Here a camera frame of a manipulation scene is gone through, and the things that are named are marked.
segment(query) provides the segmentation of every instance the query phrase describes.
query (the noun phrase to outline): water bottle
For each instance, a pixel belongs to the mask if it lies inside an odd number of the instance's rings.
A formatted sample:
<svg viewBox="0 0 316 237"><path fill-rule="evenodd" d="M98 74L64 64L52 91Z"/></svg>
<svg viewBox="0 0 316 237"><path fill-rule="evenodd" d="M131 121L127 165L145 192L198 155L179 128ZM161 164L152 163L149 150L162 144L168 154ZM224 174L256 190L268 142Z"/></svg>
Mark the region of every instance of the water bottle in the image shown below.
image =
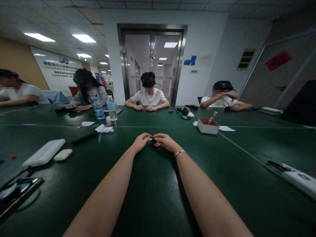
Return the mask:
<svg viewBox="0 0 316 237"><path fill-rule="evenodd" d="M118 115L116 113L116 105L111 95L108 95L108 109L110 114L111 121L116 121L118 119Z"/></svg>
<svg viewBox="0 0 316 237"><path fill-rule="evenodd" d="M94 98L93 107L94 107L96 118L97 119L105 119L103 106L100 104L98 98Z"/></svg>

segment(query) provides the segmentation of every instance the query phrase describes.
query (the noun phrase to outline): person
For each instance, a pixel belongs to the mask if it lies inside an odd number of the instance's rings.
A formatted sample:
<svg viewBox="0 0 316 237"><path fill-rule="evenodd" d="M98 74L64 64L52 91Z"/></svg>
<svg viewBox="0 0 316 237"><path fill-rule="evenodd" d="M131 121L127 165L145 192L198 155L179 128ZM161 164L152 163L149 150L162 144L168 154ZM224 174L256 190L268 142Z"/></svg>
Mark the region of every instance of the person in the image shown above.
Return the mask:
<svg viewBox="0 0 316 237"><path fill-rule="evenodd" d="M157 109L170 106L163 91L155 88L155 74L153 72L143 73L141 81L144 89L138 91L134 96L125 101L124 105L134 108L137 111L143 110L143 105L148 105L145 111L156 111ZM133 104L133 102L137 101L140 102L140 105Z"/></svg>
<svg viewBox="0 0 316 237"><path fill-rule="evenodd" d="M21 80L16 72L0 69L0 85L4 87L0 90L0 107L23 105L30 101L39 104L50 103L44 92Z"/></svg>
<svg viewBox="0 0 316 237"><path fill-rule="evenodd" d="M230 107L231 111L251 109L253 105L236 100L238 94L232 92L233 86L230 81L218 81L213 86L212 97L204 96L200 106L206 107Z"/></svg>
<svg viewBox="0 0 316 237"><path fill-rule="evenodd" d="M98 98L101 105L107 104L108 94L101 83L86 69L78 69L75 72L73 81L80 91L70 101L70 107L75 108L74 112L81 112L93 108L93 99Z"/></svg>
<svg viewBox="0 0 316 237"><path fill-rule="evenodd" d="M64 233L68 236L111 236L121 210L135 155L152 136L139 135L93 191ZM203 236L253 236L211 179L167 134L156 134L156 147L172 152L186 196Z"/></svg>

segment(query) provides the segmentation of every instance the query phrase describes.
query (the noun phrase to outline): bracelet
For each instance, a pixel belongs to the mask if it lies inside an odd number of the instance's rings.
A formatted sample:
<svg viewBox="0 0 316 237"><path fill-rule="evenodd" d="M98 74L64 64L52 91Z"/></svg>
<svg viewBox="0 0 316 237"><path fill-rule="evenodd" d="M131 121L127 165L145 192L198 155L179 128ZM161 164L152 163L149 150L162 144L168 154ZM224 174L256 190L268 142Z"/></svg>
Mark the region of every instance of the bracelet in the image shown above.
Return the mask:
<svg viewBox="0 0 316 237"><path fill-rule="evenodd" d="M178 154L180 154L180 153L182 153L182 152L185 152L185 153L187 153L185 150L182 150L182 151L178 151L175 155L174 155L174 158L176 158L176 156L178 155Z"/></svg>

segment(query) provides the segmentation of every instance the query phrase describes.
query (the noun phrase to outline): small box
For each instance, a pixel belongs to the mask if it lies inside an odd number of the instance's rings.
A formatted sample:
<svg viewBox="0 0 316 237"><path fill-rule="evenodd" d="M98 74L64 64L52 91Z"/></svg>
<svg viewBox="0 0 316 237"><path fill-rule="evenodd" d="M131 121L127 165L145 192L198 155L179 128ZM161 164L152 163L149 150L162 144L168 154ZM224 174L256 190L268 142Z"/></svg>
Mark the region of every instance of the small box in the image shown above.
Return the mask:
<svg viewBox="0 0 316 237"><path fill-rule="evenodd" d="M197 122L197 127L201 133L208 133L216 135L220 128L220 125L213 120L210 125L207 125L207 122L210 118L199 118Z"/></svg>

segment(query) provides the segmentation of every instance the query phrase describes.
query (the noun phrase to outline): blue logo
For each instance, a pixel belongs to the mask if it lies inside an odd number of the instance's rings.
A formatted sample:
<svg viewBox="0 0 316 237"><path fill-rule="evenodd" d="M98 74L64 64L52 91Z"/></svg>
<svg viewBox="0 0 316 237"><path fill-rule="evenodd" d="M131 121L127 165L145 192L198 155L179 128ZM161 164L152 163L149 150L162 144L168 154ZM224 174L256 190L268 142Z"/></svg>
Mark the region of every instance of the blue logo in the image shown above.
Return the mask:
<svg viewBox="0 0 316 237"><path fill-rule="evenodd" d="M60 61L61 63L69 64L67 58L58 57L58 59L59 59L59 61Z"/></svg>

